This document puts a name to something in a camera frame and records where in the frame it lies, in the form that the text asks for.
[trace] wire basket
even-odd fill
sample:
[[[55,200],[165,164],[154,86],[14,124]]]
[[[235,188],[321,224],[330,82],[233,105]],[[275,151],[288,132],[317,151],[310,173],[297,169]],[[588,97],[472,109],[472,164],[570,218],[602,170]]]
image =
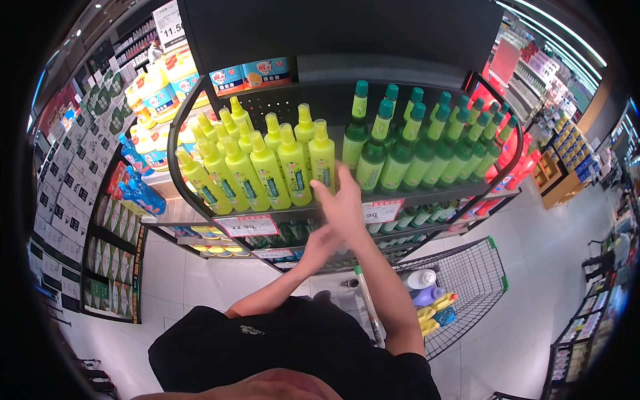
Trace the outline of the wire basket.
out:
[[[458,294],[455,321],[424,337],[427,360],[457,342],[498,302],[509,285],[491,236],[444,252],[393,265],[398,273],[432,269],[436,285]]]

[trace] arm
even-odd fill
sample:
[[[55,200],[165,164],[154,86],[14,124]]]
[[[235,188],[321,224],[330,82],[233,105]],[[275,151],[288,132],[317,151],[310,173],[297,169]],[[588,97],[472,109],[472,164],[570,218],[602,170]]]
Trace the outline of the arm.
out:
[[[386,349],[393,355],[416,353],[424,356],[422,332],[411,297],[365,229],[360,188],[346,166],[336,162],[336,167],[340,190],[335,196],[317,180],[310,184],[334,231],[355,252],[378,317],[387,331]]]
[[[341,244],[342,240],[329,225],[311,233],[298,265],[257,292],[235,302],[225,315],[238,318],[274,311],[302,282],[316,273]]]

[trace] price sign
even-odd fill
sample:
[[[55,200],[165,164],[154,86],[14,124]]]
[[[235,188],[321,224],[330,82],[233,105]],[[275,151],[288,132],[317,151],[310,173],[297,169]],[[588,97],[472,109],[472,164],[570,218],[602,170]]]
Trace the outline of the price sign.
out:
[[[187,43],[187,36],[184,33],[180,10],[176,0],[166,3],[164,6],[153,12],[154,22],[158,32],[158,39],[167,52]]]
[[[381,202],[363,203],[364,223],[380,223],[393,221],[404,203],[404,198]]]
[[[278,227],[269,214],[249,217],[215,218],[230,237],[277,235]]]
[[[273,249],[265,249],[265,250],[254,250],[252,253],[256,257],[260,257],[262,259],[281,259],[283,257],[290,257],[293,253],[286,248],[273,248]]]

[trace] yellow spray bottle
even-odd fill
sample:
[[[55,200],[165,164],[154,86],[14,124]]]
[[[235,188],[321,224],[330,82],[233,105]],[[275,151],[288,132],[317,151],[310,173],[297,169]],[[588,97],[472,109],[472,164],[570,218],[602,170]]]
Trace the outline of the yellow spray bottle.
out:
[[[216,129],[214,128],[211,121],[207,118],[207,115],[205,113],[199,113],[197,118],[198,123],[202,128],[202,132],[204,132],[204,134],[207,136],[207,139],[209,139],[209,141],[211,141],[212,143],[217,143],[218,135],[216,135]]]
[[[311,179],[322,182],[335,194],[335,144],[326,132],[326,121],[315,120],[314,138],[309,141],[309,157],[311,158]]]
[[[229,109],[224,107],[219,111],[220,118],[222,119],[222,123],[225,124],[225,128],[227,128],[227,132],[231,135],[234,140],[238,140],[240,138],[240,130],[238,130],[238,126],[236,125],[236,121],[231,118],[231,113]]]
[[[251,162],[262,182],[271,206],[276,210],[288,209],[291,207],[291,199],[287,192],[287,186],[280,176],[280,166],[276,161],[275,154],[270,148],[267,148],[259,131],[251,133],[249,138],[251,146],[253,146]]]
[[[227,156],[225,162],[229,167],[229,172],[235,178],[238,186],[242,190],[244,197],[249,201],[249,206],[254,211],[266,211],[269,209],[269,198],[262,188],[260,179],[256,175],[249,157],[240,151],[237,143],[229,135],[221,140],[225,147]]]
[[[237,119],[238,129],[240,130],[240,138],[238,139],[238,146],[240,146],[240,150],[245,154],[251,154],[253,151],[253,147],[251,146],[251,141],[249,140],[249,134],[251,131],[249,130],[249,124],[246,123],[246,118],[241,116]]]
[[[251,122],[249,113],[244,108],[242,108],[240,102],[238,101],[238,98],[236,96],[233,96],[231,99],[229,99],[229,101],[231,102],[231,117],[236,120],[236,124],[238,123],[238,118],[244,117],[244,119],[246,119],[246,123],[249,124],[251,132],[253,132],[255,129],[253,128],[253,123]]]
[[[296,140],[302,145],[302,151],[305,153],[307,175],[311,176],[309,141],[314,138],[316,127],[314,127],[314,122],[311,120],[311,109],[307,103],[302,103],[298,106],[298,124],[293,130],[296,133]]]
[[[271,150],[276,156],[278,168],[280,169],[280,176],[285,182],[287,179],[284,176],[284,170],[282,169],[280,156],[278,155],[278,147],[280,147],[280,143],[282,140],[280,138],[280,124],[278,123],[278,116],[276,115],[276,113],[268,113],[264,116],[264,120],[267,123],[267,134],[264,135],[264,143],[267,145],[267,148]]]
[[[202,127],[200,126],[200,123],[196,118],[190,119],[187,126],[189,127],[189,129],[191,129],[191,132],[193,132],[193,136],[195,136],[196,142],[200,141],[200,139],[204,139],[207,141],[207,143],[210,143],[207,135],[203,132]]]
[[[202,165],[192,160],[182,147],[176,149],[175,155],[182,164],[182,173],[187,177],[187,180],[190,181],[200,197],[202,197],[213,212],[218,215],[230,213],[233,209],[231,203],[224,193],[222,193],[222,190],[211,180],[211,177],[204,168],[202,168]]]
[[[222,145],[222,138],[224,138],[225,136],[229,136],[229,132],[227,132],[227,128],[225,128],[225,124],[223,124],[222,122],[218,122],[214,127],[216,129],[216,137],[218,138],[216,148],[218,149],[218,153],[224,156],[226,155],[226,150]]]
[[[218,150],[209,144],[206,138],[198,139],[198,151],[202,156],[205,168],[213,181],[218,185],[222,192],[227,196],[233,208],[237,211],[244,211],[249,208],[249,202],[246,200],[238,183],[229,171],[229,167],[225,163],[224,157],[220,156]]]
[[[291,202],[295,205],[309,204],[311,201],[311,189],[305,161],[305,153],[302,145],[294,140],[291,124],[280,124],[282,144],[278,147],[278,154],[282,162],[282,170],[287,179],[287,189],[291,196]]]

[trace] green bottle cap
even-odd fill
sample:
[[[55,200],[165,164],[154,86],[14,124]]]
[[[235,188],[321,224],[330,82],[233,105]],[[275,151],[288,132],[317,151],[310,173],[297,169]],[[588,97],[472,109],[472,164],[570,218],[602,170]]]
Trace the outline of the green bottle cap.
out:
[[[493,123],[499,126],[502,123],[503,119],[504,119],[504,114],[502,114],[500,111],[497,111],[493,116]]]
[[[482,111],[483,107],[484,107],[484,100],[478,97],[476,101],[474,101],[474,108],[478,111]]]
[[[447,104],[441,104],[438,108],[438,111],[436,112],[436,119],[438,121],[445,122],[449,117],[450,112],[451,109],[449,109],[449,106]]]
[[[445,91],[440,94],[440,98],[438,99],[438,104],[441,106],[449,105],[449,101],[451,101],[451,93]]]
[[[424,96],[424,90],[420,88],[413,88],[411,92],[411,101],[414,103],[422,101],[422,96]]]
[[[378,114],[384,117],[388,117],[388,116],[391,116],[393,111],[394,111],[394,103],[391,100],[382,99],[382,101],[380,102],[380,107],[378,108]]]
[[[424,112],[427,111],[427,107],[422,102],[417,102],[413,106],[413,110],[411,110],[411,116],[417,120],[421,120],[424,118]]]
[[[492,102],[491,106],[489,106],[489,114],[496,114],[499,108],[500,108],[500,104],[498,104],[497,101]]]
[[[356,94],[358,96],[366,96],[369,93],[369,83],[367,81],[357,81],[356,82]]]
[[[511,119],[509,119],[507,124],[509,124],[510,127],[515,128],[516,125],[518,125],[518,118],[515,115],[511,116]]]
[[[467,108],[468,104],[469,104],[469,97],[467,95],[460,96],[460,98],[458,99],[458,107],[460,109]]]
[[[390,98],[391,100],[397,100],[398,98],[398,86],[396,84],[390,83],[387,85],[387,91],[385,92],[385,97]]]
[[[468,108],[466,108],[466,107],[462,108],[458,112],[458,115],[456,116],[456,119],[458,120],[458,122],[462,122],[463,124],[465,124],[467,122],[467,120],[469,119],[469,114],[471,114],[471,111],[469,111]]]
[[[491,118],[489,113],[487,113],[486,111],[483,111],[482,113],[480,113],[480,116],[476,120],[476,123],[482,126],[486,126],[486,124],[489,123],[489,118]]]

